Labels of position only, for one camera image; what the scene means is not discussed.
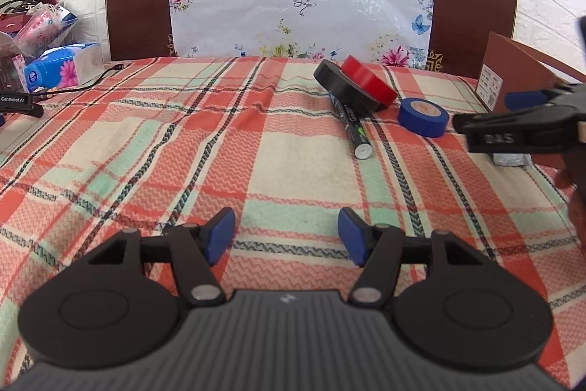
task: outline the marker pen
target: marker pen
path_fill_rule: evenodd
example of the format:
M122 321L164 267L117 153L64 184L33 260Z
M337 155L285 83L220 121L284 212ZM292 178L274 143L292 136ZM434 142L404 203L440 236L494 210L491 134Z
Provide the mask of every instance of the marker pen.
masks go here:
M367 159L372 155L372 145L368 141L364 128L358 120L354 110L346 105L342 105L340 101L333 95L329 95L330 101L334 110L338 113L339 119L344 125L346 134L350 139L350 143L354 150L354 156L358 159Z

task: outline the blue tissue package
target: blue tissue package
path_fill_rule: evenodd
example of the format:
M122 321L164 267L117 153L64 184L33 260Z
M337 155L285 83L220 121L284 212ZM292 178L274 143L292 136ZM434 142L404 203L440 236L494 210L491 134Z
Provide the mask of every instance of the blue tissue package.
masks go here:
M38 89L74 88L104 72L99 43L73 44L47 50L23 68L29 92Z

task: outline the plaid tablecloth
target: plaid tablecloth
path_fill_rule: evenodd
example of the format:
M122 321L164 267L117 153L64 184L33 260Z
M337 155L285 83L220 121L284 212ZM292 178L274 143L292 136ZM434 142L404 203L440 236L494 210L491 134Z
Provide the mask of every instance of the plaid tablecloth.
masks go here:
M234 288L337 288L357 277L336 232L350 206L408 235L450 229L538 290L555 315L541 365L569 386L586 372L586 262L551 171L498 168L448 129L430 140L364 121L374 158L357 161L315 62L145 59L98 87L55 96L45 116L0 129L0 383L30 365L16 317L56 271L134 226L205 221L235 209L237 236L215 268ZM373 66L402 97L482 111L473 81ZM172 288L168 266L150 277ZM405 266L400 287L423 278Z

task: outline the black cable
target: black cable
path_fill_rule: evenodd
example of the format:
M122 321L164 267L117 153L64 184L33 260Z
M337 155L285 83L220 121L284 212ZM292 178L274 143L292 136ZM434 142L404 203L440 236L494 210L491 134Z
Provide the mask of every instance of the black cable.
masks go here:
M56 95L58 93L83 92L84 90L88 90L92 86L96 86L98 83L100 83L104 79L104 77L106 76L106 74L108 72L111 72L112 70L116 70L117 72L119 72L119 71L122 70L122 68L124 68L124 64L116 64L113 67L108 68L108 70L104 71L104 73L101 74L98 77L98 79L94 83L92 83L91 85L82 86L80 88L68 88L66 90L55 90L55 91L51 91L51 92L46 91L46 90L43 90L43 91L40 91L40 92L31 93L30 96L47 96L47 95L51 95L52 96L52 95Z

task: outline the brown box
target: brown box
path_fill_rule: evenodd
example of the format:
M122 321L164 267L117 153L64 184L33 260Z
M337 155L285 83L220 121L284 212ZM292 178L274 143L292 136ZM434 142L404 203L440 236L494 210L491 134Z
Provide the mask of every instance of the brown box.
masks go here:
M586 82L586 75L564 62L515 40L491 32L476 87L476 96L493 113L509 111L505 95ZM532 155L535 163L561 167L559 157Z

